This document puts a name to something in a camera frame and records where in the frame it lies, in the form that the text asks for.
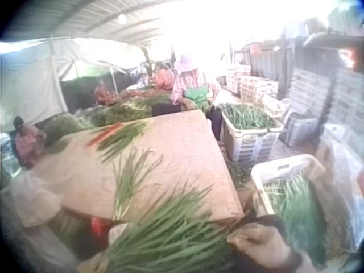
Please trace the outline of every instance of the corrugated roof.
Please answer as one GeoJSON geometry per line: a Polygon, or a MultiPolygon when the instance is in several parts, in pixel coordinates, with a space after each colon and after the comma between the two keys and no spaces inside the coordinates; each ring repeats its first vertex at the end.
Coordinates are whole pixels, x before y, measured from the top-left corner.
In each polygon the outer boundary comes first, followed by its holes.
{"type": "Polygon", "coordinates": [[[32,0],[3,34],[5,41],[58,36],[146,44],[166,33],[167,7],[183,0],[32,0]],[[126,25],[118,23],[120,14],[126,25]]]}

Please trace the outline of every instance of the red chili pepper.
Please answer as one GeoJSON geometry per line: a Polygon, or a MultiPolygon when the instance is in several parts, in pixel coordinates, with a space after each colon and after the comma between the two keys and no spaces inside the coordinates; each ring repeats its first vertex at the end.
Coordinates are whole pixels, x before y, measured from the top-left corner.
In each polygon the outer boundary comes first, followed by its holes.
{"type": "Polygon", "coordinates": [[[105,129],[101,133],[99,133],[97,136],[95,136],[91,141],[86,145],[87,147],[90,147],[91,145],[96,144],[99,142],[102,138],[109,135],[111,132],[115,131],[116,129],[122,127],[123,124],[121,122],[117,122],[114,125],[110,126],[109,128],[105,129]]]}

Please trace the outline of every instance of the hat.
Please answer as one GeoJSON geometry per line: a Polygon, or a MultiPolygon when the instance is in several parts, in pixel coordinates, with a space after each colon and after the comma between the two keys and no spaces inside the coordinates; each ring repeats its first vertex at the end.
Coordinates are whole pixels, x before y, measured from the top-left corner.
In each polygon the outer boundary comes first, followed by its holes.
{"type": "Polygon", "coordinates": [[[185,54],[181,54],[180,61],[175,61],[175,68],[182,72],[195,70],[198,66],[198,63],[194,61],[191,56],[185,54]]]}

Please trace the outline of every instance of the wooden cutting board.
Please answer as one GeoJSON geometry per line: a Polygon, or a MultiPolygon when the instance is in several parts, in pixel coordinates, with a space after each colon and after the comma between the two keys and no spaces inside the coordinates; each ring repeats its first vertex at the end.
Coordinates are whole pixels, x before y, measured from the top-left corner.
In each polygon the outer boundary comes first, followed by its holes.
{"type": "MultiPolygon", "coordinates": [[[[124,150],[122,165],[133,147],[154,152],[147,164],[161,155],[163,161],[144,180],[124,220],[133,222],[163,192],[185,185],[211,187],[203,210],[212,211],[212,221],[242,217],[237,192],[204,114],[195,110],[146,120],[151,125],[124,150]]],[[[97,145],[86,147],[97,135],[93,131],[65,136],[69,140],[67,147],[59,154],[46,155],[34,171],[53,191],[63,195],[65,208],[111,219],[116,189],[113,164],[101,163],[97,145]]]]}

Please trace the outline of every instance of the white tarp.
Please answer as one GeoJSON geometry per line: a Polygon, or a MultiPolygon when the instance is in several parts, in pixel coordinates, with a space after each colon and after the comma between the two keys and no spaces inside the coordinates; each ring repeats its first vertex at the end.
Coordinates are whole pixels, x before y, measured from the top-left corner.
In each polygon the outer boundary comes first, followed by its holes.
{"type": "Polygon", "coordinates": [[[0,56],[2,132],[13,131],[17,115],[34,124],[66,112],[59,77],[75,60],[125,69],[145,61],[139,47],[108,40],[57,38],[29,43],[34,46],[0,56]]]}

